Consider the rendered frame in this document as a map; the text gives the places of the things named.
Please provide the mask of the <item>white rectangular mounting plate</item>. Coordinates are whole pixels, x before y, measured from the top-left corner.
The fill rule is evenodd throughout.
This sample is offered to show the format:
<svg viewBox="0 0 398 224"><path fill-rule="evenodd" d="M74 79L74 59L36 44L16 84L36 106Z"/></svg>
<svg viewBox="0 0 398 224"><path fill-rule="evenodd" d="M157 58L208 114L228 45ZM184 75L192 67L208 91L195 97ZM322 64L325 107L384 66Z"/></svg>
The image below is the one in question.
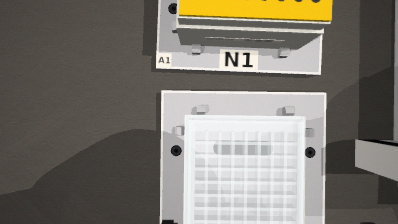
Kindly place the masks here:
<svg viewBox="0 0 398 224"><path fill-rule="evenodd" d="M160 224L183 224L185 115L306 116L305 224L325 224L326 93L162 90Z"/></svg>

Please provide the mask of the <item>clear multiwell plate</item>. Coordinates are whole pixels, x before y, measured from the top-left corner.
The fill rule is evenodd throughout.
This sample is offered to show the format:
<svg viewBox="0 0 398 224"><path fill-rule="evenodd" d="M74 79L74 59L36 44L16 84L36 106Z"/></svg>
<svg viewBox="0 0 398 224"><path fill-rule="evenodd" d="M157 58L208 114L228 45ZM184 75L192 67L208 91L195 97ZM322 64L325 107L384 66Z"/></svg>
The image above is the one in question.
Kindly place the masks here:
<svg viewBox="0 0 398 224"><path fill-rule="evenodd" d="M183 224L305 224L306 116L185 115Z"/></svg>

